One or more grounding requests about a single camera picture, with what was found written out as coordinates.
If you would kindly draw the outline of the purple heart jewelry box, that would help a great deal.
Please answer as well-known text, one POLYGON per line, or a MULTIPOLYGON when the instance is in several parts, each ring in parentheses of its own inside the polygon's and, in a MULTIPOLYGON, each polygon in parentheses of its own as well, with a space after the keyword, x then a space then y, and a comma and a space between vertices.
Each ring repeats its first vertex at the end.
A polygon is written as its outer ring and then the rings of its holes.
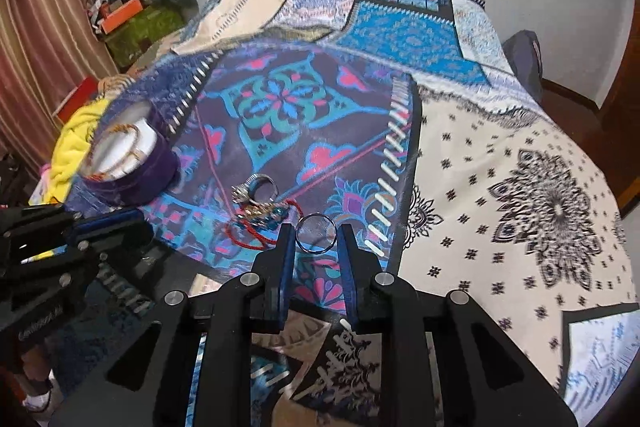
POLYGON ((170 129, 150 101, 124 108, 93 140, 78 168, 88 189, 112 206, 143 206, 175 181, 180 161, 170 129))

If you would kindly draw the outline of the striped red beige curtain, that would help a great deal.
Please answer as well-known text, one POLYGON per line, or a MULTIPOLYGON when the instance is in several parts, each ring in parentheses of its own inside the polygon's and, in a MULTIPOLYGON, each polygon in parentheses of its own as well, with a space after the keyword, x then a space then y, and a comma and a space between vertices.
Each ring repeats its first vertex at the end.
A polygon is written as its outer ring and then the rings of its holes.
POLYGON ((117 70, 90 25, 90 1, 1 0, 1 150, 30 171, 58 139, 58 104, 85 78, 117 70))

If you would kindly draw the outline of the blue beaded jewelry piece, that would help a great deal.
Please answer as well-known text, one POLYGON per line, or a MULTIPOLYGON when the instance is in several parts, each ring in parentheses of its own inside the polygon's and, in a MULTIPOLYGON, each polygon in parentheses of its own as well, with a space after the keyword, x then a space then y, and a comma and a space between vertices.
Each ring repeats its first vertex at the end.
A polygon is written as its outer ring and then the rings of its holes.
POLYGON ((289 212, 288 202, 260 202, 244 206, 240 212, 240 218, 255 230, 272 231, 280 227, 289 212))

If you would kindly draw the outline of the orange shoe box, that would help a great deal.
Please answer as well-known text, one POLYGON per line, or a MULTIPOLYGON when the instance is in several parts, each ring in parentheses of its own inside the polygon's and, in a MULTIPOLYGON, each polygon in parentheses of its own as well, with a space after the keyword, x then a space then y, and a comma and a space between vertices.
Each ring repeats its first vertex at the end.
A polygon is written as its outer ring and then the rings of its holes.
POLYGON ((108 14, 107 17, 104 17, 100 23, 100 29, 104 35, 108 35, 142 11, 143 5, 140 0, 129 0, 114 12, 108 14))

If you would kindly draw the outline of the dark blue chair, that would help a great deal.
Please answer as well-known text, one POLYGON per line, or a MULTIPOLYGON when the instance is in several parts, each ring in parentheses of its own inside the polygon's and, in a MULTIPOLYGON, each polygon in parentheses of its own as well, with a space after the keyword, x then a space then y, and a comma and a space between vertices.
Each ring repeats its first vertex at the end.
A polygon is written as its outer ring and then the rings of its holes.
POLYGON ((514 76, 536 101, 542 101, 542 54, 537 35, 520 30, 502 44, 503 53, 514 76))

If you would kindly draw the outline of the red flat box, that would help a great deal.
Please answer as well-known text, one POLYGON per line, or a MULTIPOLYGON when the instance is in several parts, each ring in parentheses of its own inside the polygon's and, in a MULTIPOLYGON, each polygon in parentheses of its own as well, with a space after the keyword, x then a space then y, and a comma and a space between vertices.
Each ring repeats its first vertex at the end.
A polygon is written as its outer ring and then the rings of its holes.
POLYGON ((81 106, 93 99, 96 92, 98 92, 98 86, 99 81, 96 78, 92 76, 86 77, 58 104, 58 107, 52 113, 52 117, 58 118, 62 124, 66 124, 81 106))

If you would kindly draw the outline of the patchwork patterned bedspread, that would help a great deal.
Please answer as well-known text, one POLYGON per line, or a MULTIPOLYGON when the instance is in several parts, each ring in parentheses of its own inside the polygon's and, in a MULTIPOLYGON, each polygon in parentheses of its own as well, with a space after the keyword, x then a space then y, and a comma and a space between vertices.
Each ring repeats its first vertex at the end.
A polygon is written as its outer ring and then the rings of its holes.
POLYGON ((604 173, 522 87, 480 0, 209 0, 113 101, 152 102, 178 176, 140 329, 57 426, 194 426, 212 294, 295 229, 288 317, 252 335, 249 426, 382 426, 381 334, 350 325, 337 229, 418 294, 433 426, 627 425, 639 303, 604 173), (231 187, 276 182, 258 231, 231 187))

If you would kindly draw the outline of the yellow cloth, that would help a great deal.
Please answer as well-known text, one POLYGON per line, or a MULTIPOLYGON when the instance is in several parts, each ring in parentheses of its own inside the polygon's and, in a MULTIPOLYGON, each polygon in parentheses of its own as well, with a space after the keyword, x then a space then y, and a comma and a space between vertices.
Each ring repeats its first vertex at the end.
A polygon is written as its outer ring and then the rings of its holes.
POLYGON ((89 152, 93 132, 111 104, 108 98, 92 101, 73 113, 64 124, 52 153, 49 166, 44 166, 29 205, 65 202, 73 177, 89 152))

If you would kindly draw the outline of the green patterned box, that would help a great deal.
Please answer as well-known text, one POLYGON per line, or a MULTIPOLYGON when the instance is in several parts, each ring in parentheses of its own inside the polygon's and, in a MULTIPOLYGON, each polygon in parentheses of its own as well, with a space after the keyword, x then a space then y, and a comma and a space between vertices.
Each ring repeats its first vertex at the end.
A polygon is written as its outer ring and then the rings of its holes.
POLYGON ((183 28, 182 15, 167 6, 147 6, 104 38, 118 69, 127 69, 152 44, 183 28))

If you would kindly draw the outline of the silver rhinestone bangle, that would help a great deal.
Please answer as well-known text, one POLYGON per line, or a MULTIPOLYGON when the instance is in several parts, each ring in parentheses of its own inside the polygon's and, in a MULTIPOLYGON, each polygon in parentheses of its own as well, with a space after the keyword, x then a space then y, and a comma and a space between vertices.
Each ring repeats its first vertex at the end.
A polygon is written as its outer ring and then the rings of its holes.
POLYGON ((236 205, 273 204, 279 196, 276 182, 265 173, 253 173, 244 182, 231 187, 236 205))

